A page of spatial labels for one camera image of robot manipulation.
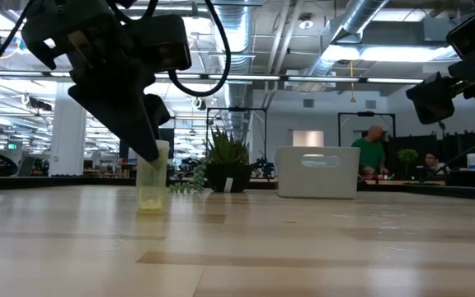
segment translucent cup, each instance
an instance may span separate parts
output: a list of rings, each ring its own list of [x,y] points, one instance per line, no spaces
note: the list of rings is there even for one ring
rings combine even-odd
[[[170,144],[157,140],[157,160],[148,163],[137,157],[137,212],[155,213],[162,211],[162,204],[167,198],[166,173]]]

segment ceiling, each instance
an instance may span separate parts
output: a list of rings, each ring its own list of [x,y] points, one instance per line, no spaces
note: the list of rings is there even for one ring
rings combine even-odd
[[[141,8],[148,1],[138,1],[137,6],[129,11],[129,15],[133,18],[140,17],[143,13]],[[226,4],[224,0],[214,1],[216,5]],[[265,74],[269,63],[270,52],[275,42],[275,31],[279,26],[285,26],[281,42],[289,29],[292,12],[294,11],[295,1],[284,0],[249,0],[249,1],[231,1],[235,5],[247,5],[253,10],[252,18],[252,45],[246,49],[242,55],[248,57],[251,64],[252,73]],[[313,26],[302,29],[299,26],[301,21],[296,22],[294,32],[290,38],[289,46],[283,63],[281,64],[280,73],[285,74],[287,71],[296,71],[305,73],[305,69],[311,67],[317,59],[322,56],[325,50],[323,44],[324,27],[327,22],[340,16],[346,7],[346,0],[336,1],[320,1],[307,0],[303,1],[299,15],[308,14],[308,19],[312,21]],[[178,1],[160,1],[159,10],[166,10],[167,7],[184,5],[184,2]],[[280,13],[284,5],[289,5],[289,17],[285,24],[279,24]],[[473,7],[469,1],[414,1],[414,0],[392,0],[376,17],[376,21],[394,21],[396,23],[419,23],[427,17],[446,19],[448,17],[456,17],[467,14],[472,11]],[[9,10],[0,8],[0,36],[7,36],[13,27],[14,21],[19,9]],[[189,35],[190,51],[192,55],[192,67],[188,73],[221,73],[220,57],[222,50],[218,47],[217,39],[219,38],[212,21],[202,17],[184,18],[186,29]],[[34,55],[32,55],[26,47],[20,42],[21,33],[16,35],[17,39],[11,44],[4,55],[5,59],[0,60],[0,70],[8,71],[41,71],[49,72]],[[280,59],[280,53],[276,52],[276,58]],[[65,56],[56,59],[56,71],[69,71],[71,65]],[[433,63],[410,63],[410,62],[385,62],[358,59],[352,63],[346,61],[338,61],[332,66],[330,75],[337,76],[364,76],[372,78],[424,78],[435,69],[442,69],[446,64],[441,62]],[[33,116],[38,111],[27,107],[27,97],[34,97],[55,108],[55,98],[57,92],[57,81],[67,81],[66,78],[38,77],[37,79],[7,79],[0,78],[0,139],[25,139],[28,144],[26,149],[31,152],[41,153],[49,149],[50,131],[52,130],[53,113],[42,111],[40,116]],[[208,90],[211,88],[209,84],[197,83],[191,84],[189,87],[196,90]],[[253,84],[254,100],[253,105],[259,107],[264,98],[264,84],[255,82]],[[361,92],[362,96],[370,94],[371,97],[385,98],[389,94],[395,92],[402,85],[388,84],[356,84],[355,90]],[[351,98],[351,83],[337,83],[330,85],[325,92],[317,94],[302,94],[297,92],[286,91],[281,85],[274,96],[271,105],[272,112],[324,112],[331,108],[338,108],[343,103],[341,99],[344,97]],[[195,98],[188,97],[176,87],[167,82],[155,83],[148,87],[145,92],[151,92],[160,95],[165,101],[170,112],[177,116],[178,119],[187,116],[203,115],[203,111],[198,111],[192,104]],[[304,98],[331,98],[326,103],[318,103],[312,111],[304,110],[301,107],[301,101]],[[228,106],[228,94],[225,90],[218,92],[212,97],[205,98],[207,106],[226,107]],[[192,128],[204,124],[203,120],[178,120],[171,126],[177,128]],[[106,137],[106,141],[97,140],[94,135],[100,133]],[[118,144],[114,142],[118,140],[113,134],[97,120],[91,116],[87,119],[87,154],[92,151],[101,150],[116,152]]]

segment white storage bin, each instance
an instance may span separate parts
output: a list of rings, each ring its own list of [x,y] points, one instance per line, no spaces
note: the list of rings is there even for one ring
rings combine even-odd
[[[279,147],[278,195],[356,198],[360,148]]]

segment green shirt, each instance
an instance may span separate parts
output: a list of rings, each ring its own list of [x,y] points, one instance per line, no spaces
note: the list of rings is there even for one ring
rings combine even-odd
[[[384,160],[384,148],[379,141],[372,144],[362,138],[356,140],[351,146],[360,148],[360,165],[369,166],[378,171]]]

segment silver duct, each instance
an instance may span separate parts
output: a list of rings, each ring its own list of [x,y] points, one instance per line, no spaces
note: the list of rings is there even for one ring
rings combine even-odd
[[[342,21],[338,28],[324,40],[324,44],[329,46],[334,40],[339,40],[349,35],[355,35],[373,20],[379,11],[389,0],[350,0],[347,3],[346,13],[342,16]],[[309,69],[307,75],[325,76],[331,70],[336,61],[318,58],[315,64]]]
[[[230,50],[232,53],[244,53],[249,49],[252,36],[252,8],[244,6],[222,5],[217,6],[216,11],[225,29]],[[219,49],[223,49],[223,41],[217,37]],[[221,68],[224,67],[225,57],[219,57]],[[232,57],[230,73],[250,73],[251,61],[248,57]],[[229,83],[228,106],[252,106],[252,85]],[[231,112],[228,121],[234,137],[245,139],[247,137],[247,119],[250,113]]]

